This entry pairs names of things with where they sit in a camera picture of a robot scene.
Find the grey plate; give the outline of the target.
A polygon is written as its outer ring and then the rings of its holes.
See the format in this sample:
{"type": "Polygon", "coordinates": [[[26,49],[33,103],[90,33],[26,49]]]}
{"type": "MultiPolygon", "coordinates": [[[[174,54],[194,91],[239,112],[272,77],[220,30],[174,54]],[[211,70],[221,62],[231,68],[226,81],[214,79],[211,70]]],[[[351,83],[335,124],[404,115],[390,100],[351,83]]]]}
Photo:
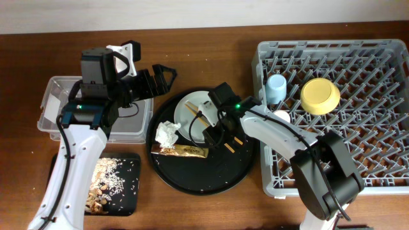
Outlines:
{"type": "Polygon", "coordinates": [[[189,105],[193,110],[204,112],[204,116],[195,120],[192,125],[191,135],[194,141],[198,144],[204,144],[205,138],[202,131],[208,126],[217,124],[217,109],[208,96],[209,91],[194,91],[184,96],[177,104],[174,111],[174,123],[180,123],[181,128],[178,132],[190,141],[189,125],[194,118],[193,112],[188,109],[185,104],[189,105]]]}

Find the blue cup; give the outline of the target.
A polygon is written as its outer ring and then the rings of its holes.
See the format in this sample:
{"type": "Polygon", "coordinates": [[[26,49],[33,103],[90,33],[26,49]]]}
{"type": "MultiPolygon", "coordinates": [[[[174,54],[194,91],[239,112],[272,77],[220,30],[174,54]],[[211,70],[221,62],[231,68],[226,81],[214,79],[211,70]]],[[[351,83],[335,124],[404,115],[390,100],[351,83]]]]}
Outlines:
{"type": "Polygon", "coordinates": [[[271,75],[265,85],[266,101],[269,104],[279,104],[286,98],[286,79],[281,74],[271,75]]]}

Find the pink cup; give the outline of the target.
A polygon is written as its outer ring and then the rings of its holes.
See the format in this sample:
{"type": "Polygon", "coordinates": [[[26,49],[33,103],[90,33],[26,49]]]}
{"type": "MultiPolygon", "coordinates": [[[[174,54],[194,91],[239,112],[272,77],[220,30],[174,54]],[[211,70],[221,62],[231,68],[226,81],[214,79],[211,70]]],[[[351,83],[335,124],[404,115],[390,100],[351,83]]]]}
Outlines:
{"type": "Polygon", "coordinates": [[[286,112],[286,111],[277,110],[277,111],[274,111],[274,114],[275,114],[276,116],[278,116],[279,118],[283,119],[284,121],[288,122],[288,123],[291,122],[290,115],[289,115],[289,113],[286,112]]]}

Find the yellow bowl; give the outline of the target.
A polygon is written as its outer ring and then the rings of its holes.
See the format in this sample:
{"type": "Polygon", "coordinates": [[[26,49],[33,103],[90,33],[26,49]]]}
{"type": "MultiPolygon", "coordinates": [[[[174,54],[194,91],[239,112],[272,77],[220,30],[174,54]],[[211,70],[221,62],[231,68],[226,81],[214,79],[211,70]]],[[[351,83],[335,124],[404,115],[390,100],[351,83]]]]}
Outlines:
{"type": "Polygon", "coordinates": [[[313,115],[330,113],[338,106],[340,99],[340,91],[336,85],[324,78],[309,80],[300,94],[303,110],[313,115]]]}

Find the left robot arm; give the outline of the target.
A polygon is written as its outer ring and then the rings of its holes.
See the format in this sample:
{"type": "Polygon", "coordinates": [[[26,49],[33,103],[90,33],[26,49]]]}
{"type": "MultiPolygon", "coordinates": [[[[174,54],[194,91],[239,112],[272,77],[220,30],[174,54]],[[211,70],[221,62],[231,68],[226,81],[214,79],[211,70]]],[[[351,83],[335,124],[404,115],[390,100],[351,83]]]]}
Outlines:
{"type": "Polygon", "coordinates": [[[29,229],[82,229],[89,186],[96,163],[106,147],[119,109],[132,102],[168,93],[177,77],[174,68],[153,65],[131,73],[140,59],[109,48],[84,50],[82,79],[56,118],[61,134],[59,152],[41,205],[29,229]]]}

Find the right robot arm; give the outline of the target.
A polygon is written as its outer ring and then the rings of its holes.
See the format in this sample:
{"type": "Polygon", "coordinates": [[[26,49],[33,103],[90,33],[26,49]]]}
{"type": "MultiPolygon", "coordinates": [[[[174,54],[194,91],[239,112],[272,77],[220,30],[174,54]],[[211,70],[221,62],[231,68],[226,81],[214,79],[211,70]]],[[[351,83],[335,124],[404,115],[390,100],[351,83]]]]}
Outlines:
{"type": "Polygon", "coordinates": [[[278,117],[259,100],[242,100],[228,83],[209,90],[198,105],[209,127],[203,131],[209,147],[231,139],[240,145],[259,140],[290,162],[298,194],[307,208],[301,229],[337,229],[345,209],[364,189],[364,181],[344,140],[335,132],[324,135],[303,130],[278,117]]]}

